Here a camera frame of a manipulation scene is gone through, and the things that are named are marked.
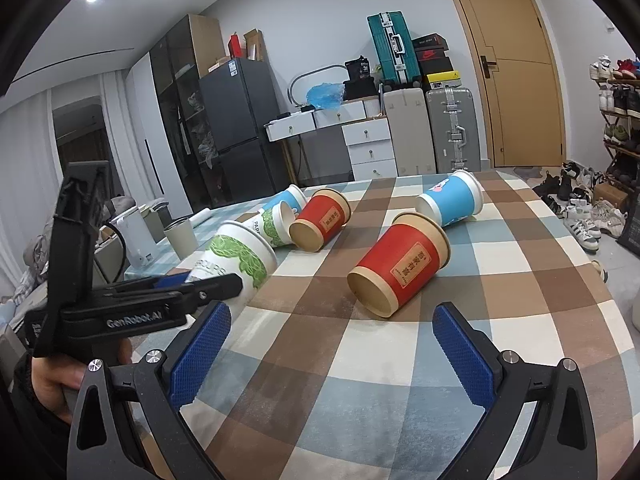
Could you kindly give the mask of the person's left hand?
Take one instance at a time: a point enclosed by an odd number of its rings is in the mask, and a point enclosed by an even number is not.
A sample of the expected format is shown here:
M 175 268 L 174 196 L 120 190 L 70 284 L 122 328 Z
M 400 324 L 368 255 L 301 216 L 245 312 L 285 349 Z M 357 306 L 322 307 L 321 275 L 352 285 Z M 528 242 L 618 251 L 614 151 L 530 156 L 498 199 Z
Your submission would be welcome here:
M 64 391 L 78 391 L 87 370 L 86 364 L 69 356 L 32 358 L 32 390 L 44 408 L 71 424 L 73 411 L 67 404 Z

